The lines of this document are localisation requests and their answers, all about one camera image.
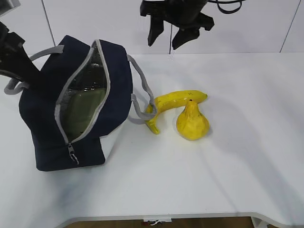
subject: cable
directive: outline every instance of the cable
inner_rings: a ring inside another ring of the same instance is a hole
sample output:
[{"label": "cable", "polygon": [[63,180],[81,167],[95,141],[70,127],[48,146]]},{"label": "cable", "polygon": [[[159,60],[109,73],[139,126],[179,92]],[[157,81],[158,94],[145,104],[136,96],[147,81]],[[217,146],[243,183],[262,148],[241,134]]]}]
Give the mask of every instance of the cable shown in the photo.
[{"label": "cable", "polygon": [[[246,0],[231,0],[231,1],[208,0],[208,2],[217,4],[219,11],[221,11],[224,14],[232,14],[238,12],[242,8],[243,1]],[[234,10],[225,10],[220,6],[220,4],[232,4],[232,3],[239,3],[239,7]]]},{"label": "cable", "polygon": [[232,0],[232,1],[217,1],[217,0],[208,0],[208,2],[211,3],[218,3],[218,4],[232,4],[232,3],[238,3],[240,1],[246,1],[246,0]]}]

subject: yellow banana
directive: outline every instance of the yellow banana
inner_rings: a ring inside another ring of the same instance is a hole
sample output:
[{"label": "yellow banana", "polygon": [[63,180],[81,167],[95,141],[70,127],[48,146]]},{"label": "yellow banana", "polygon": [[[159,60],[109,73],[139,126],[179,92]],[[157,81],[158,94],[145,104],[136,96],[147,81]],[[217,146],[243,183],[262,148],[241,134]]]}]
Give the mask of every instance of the yellow banana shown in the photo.
[{"label": "yellow banana", "polygon": [[[145,121],[147,126],[154,134],[159,134],[160,130],[156,126],[157,118],[160,113],[181,106],[185,106],[189,100],[193,100],[196,103],[201,103],[206,100],[207,94],[198,90],[185,90],[172,92],[166,95],[155,98],[155,104],[157,107],[157,115],[148,121]],[[149,105],[146,109],[146,113],[152,113],[153,108]]]}]

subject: pear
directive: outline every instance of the pear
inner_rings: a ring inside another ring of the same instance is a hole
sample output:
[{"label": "pear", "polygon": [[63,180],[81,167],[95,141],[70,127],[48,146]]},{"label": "pear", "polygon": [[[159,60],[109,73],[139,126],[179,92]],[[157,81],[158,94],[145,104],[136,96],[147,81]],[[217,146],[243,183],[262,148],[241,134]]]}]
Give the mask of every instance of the pear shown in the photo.
[{"label": "pear", "polygon": [[198,103],[189,100],[184,111],[179,115],[176,121],[178,132],[185,139],[197,140],[205,136],[209,130],[209,122],[200,113]]}]

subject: plastic fruit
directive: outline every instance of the plastic fruit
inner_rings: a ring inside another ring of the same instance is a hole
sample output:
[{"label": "plastic fruit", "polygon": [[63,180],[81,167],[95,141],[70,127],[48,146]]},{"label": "plastic fruit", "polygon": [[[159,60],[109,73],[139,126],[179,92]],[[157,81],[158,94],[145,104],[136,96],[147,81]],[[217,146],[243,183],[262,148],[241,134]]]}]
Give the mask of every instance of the plastic fruit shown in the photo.
[{"label": "plastic fruit", "polygon": [[176,127],[185,139],[197,140],[208,133],[209,122],[200,113],[198,103],[189,100],[184,111],[177,118]]},{"label": "plastic fruit", "polygon": [[[159,134],[160,130],[156,126],[157,118],[160,113],[181,106],[185,106],[189,100],[200,103],[206,100],[207,94],[198,90],[185,90],[172,92],[163,96],[155,98],[155,104],[157,107],[157,115],[148,121],[145,121],[147,126],[154,134]],[[151,113],[152,107],[149,105],[146,109],[146,113]]]}]

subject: floor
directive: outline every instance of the floor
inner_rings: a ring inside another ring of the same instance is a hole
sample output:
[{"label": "floor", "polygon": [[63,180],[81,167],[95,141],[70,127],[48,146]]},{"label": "floor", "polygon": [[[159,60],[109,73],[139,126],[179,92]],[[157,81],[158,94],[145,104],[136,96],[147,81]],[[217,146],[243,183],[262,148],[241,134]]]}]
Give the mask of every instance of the floor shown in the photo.
[{"label": "floor", "polygon": [[[162,228],[253,228],[250,217],[173,219]],[[77,222],[66,228],[143,228],[142,220]]]}]

